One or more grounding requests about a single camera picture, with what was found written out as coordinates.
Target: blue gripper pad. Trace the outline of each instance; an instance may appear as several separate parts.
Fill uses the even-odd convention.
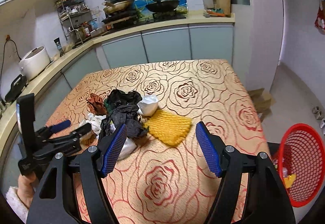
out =
[[[69,128],[70,126],[71,126],[71,121],[65,120],[59,124],[53,125],[51,128],[51,133],[58,133],[59,131]]]
[[[103,175],[108,175],[111,173],[116,165],[117,159],[121,153],[123,145],[126,141],[127,129],[126,125],[123,124],[119,131],[116,133],[115,138],[110,144],[107,152],[104,155],[103,159],[103,167],[101,169],[101,173]]]
[[[203,152],[204,158],[211,172],[213,172],[217,177],[221,175],[221,167],[219,163],[219,155],[212,142],[209,139],[208,130],[203,122],[196,124],[195,135],[199,142],[201,150]]]

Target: countertop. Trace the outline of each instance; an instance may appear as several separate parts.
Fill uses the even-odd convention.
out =
[[[231,17],[209,17],[206,18],[203,16],[203,11],[194,11],[189,12],[186,15],[186,18],[183,19],[175,19],[165,22],[154,22],[149,23],[133,28],[129,28],[126,30],[121,30],[115,33],[107,34],[105,36],[100,36],[93,38],[78,48],[69,51],[62,57],[60,57],[57,61],[52,63],[48,68],[46,68],[39,76],[30,81],[27,85],[26,89],[22,92],[21,96],[34,93],[37,95],[41,91],[41,89],[69,62],[71,62],[74,58],[76,58],[79,54],[93,46],[97,43],[102,43],[107,40],[120,37],[123,35],[132,34],[139,31],[150,30],[155,28],[167,27],[167,26],[176,26],[176,25],[184,25],[184,24],[195,24],[195,23],[235,23],[235,14],[231,14]],[[4,145],[17,123],[16,117],[16,101],[10,105],[6,111],[3,113],[2,118],[0,119],[0,156],[4,149]]]

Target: wok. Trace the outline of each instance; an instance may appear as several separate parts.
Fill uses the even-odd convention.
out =
[[[124,10],[132,4],[132,0],[115,0],[112,2],[103,2],[102,5],[106,6],[103,11],[109,15],[119,10]]]
[[[154,0],[155,2],[147,4],[146,8],[154,13],[170,12],[175,10],[180,0]]]

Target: rose pattern tablecloth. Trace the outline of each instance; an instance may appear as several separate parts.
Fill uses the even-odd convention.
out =
[[[148,135],[103,179],[121,224],[204,223],[219,179],[209,171],[196,140],[199,121],[243,153],[269,152],[252,101],[225,60],[159,62],[91,73],[62,101],[47,125],[68,118],[72,126],[60,135],[72,131],[89,112],[90,93],[106,97],[115,88],[155,94],[159,108],[192,118],[189,134],[177,147]],[[75,183],[82,218],[90,222],[78,175]],[[244,175],[234,221],[241,218],[246,187]]]

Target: floor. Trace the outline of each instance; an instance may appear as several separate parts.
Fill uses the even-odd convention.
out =
[[[270,93],[276,103],[271,106],[272,113],[262,122],[268,142],[280,143],[286,130],[296,123],[312,126],[323,141],[325,140],[318,121],[311,113],[314,106],[321,107],[320,102],[306,84],[285,65],[279,65],[277,68]],[[317,197],[304,207],[294,208],[297,223],[312,207]]]

